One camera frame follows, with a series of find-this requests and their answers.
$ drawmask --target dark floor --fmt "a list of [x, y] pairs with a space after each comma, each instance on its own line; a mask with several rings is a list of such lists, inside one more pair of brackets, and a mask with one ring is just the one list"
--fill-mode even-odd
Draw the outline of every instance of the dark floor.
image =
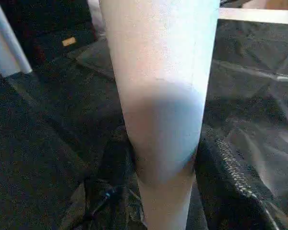
[[0, 81], [0, 230], [58, 226], [84, 163]]

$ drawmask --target small tag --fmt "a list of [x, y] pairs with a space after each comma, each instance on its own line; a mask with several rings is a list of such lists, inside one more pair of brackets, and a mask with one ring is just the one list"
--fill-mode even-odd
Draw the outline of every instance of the small tag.
[[68, 39], [62, 41], [62, 43], [63, 43], [63, 46], [69, 46], [71, 44], [76, 43], [76, 39], [74, 37], [71, 37], [71, 38], [68, 38]]

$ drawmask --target white pole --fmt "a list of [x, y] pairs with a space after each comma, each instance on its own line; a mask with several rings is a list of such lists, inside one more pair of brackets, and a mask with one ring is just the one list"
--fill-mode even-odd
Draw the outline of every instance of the white pole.
[[32, 68], [14, 34], [13, 29], [11, 28], [8, 20], [6, 19], [3, 10], [0, 6], [0, 33], [4, 38], [5, 43], [8, 45], [9, 50], [14, 55], [14, 58], [17, 61], [17, 64], [21, 68], [23, 73], [32, 72]]
[[183, 230], [219, 0], [101, 0], [149, 230]]

